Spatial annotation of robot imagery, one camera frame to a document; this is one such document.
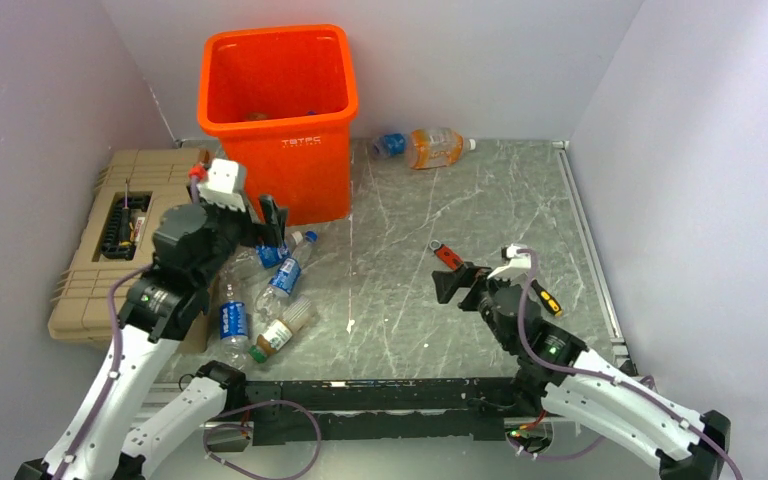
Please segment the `blue label bottle white cap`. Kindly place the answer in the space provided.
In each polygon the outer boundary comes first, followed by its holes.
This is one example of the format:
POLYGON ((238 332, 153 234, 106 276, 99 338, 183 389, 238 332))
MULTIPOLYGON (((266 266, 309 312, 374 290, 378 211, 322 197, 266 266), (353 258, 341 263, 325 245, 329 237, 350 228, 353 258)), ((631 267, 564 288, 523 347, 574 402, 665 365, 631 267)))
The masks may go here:
POLYGON ((301 231, 291 232, 279 247, 240 247, 228 260, 225 268, 234 278, 248 279, 279 266, 304 240, 301 231))

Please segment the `large orange juice bottle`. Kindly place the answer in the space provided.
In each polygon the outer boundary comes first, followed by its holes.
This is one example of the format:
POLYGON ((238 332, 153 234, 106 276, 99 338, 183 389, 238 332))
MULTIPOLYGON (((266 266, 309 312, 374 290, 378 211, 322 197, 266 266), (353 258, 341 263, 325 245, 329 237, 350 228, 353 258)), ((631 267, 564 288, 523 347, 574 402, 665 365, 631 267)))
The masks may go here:
POLYGON ((405 159, 415 170, 448 167, 477 148, 477 141, 451 128, 414 130, 407 136, 405 159))

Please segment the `blue crushed bottle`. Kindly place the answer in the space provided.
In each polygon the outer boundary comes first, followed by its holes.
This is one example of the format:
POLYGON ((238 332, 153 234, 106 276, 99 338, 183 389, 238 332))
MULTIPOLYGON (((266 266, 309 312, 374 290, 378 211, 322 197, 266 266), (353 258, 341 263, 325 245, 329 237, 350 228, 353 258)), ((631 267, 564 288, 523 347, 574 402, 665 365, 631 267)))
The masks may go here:
POLYGON ((407 146, 407 137, 401 133, 380 135, 372 139, 370 153, 374 158, 392 158, 402 155, 407 146))

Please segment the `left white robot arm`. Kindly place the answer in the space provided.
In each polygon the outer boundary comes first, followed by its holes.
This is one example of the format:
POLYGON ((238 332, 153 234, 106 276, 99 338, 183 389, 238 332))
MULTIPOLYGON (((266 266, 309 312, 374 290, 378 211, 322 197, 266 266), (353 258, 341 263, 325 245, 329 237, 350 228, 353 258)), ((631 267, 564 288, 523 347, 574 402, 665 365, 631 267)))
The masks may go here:
POLYGON ((226 261, 241 246, 283 242, 287 208, 270 195, 259 203, 261 222, 245 208, 205 200, 163 214, 151 264, 124 277, 134 283, 122 306, 108 292, 111 344, 79 410, 46 455, 24 462, 16 478, 148 479, 198 426, 245 411, 244 374, 211 361, 183 393, 132 425, 158 373, 207 312, 209 289, 226 261))

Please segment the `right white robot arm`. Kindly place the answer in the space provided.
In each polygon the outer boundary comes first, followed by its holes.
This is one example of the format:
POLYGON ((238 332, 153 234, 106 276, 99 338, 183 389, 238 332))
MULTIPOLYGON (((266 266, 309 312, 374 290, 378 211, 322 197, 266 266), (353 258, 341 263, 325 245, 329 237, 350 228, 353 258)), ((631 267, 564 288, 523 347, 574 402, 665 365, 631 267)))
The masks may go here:
POLYGON ((624 447, 661 479, 717 479, 725 468, 742 476, 729 455, 730 420, 663 397, 546 320, 527 259, 496 269, 466 262, 431 277, 441 304, 466 290, 459 309, 478 313, 516 358, 510 392, 520 413, 542 410, 575 421, 624 447))

